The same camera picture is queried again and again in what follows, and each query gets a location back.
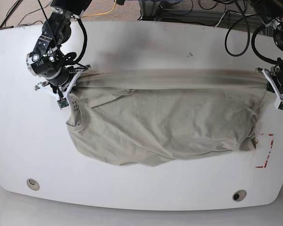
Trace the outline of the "red tape marking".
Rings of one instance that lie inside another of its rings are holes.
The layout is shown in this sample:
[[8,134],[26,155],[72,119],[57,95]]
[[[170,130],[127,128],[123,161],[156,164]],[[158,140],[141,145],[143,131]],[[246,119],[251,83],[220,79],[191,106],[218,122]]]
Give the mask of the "red tape marking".
[[275,136],[271,133],[259,133],[256,140],[256,150],[254,152],[254,165],[256,169],[267,167],[274,143]]

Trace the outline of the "aluminium table leg frame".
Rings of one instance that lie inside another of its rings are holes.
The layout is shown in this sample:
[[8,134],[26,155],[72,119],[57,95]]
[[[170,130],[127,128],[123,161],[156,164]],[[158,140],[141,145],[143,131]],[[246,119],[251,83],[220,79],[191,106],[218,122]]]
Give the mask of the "aluminium table leg frame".
[[154,21],[158,17],[158,11],[161,4],[166,0],[139,0],[140,18],[142,21]]

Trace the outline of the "left table grommet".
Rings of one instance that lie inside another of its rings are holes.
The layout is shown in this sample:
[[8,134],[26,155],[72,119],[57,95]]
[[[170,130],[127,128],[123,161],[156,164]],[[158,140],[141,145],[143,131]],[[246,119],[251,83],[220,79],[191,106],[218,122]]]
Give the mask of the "left table grommet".
[[27,183],[27,186],[33,191],[38,191],[40,189],[39,183],[32,178],[27,179],[26,183]]

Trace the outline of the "table grommet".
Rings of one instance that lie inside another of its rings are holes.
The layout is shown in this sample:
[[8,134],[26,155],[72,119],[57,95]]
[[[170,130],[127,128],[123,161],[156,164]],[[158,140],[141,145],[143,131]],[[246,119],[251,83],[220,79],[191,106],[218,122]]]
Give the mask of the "table grommet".
[[39,183],[32,178],[27,179],[26,183],[27,183],[27,186],[33,191],[38,191],[40,189]]
[[239,190],[233,194],[232,199],[235,202],[240,202],[243,199],[245,199],[246,195],[247,195],[247,192],[245,190]]

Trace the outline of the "right table grommet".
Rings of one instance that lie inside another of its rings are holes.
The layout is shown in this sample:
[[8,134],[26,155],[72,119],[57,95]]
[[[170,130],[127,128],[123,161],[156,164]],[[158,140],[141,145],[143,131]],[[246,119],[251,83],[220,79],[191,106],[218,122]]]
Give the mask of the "right table grommet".
[[246,195],[247,195],[247,192],[245,190],[239,190],[233,194],[232,199],[235,202],[240,202],[243,199],[245,199]]

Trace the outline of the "beige t-shirt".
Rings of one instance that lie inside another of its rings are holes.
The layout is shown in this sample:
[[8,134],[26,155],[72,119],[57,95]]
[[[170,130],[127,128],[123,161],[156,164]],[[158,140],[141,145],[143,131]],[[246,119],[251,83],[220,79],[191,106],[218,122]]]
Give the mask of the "beige t-shirt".
[[67,129],[78,152],[113,165],[252,151],[266,85],[244,71],[84,72]]

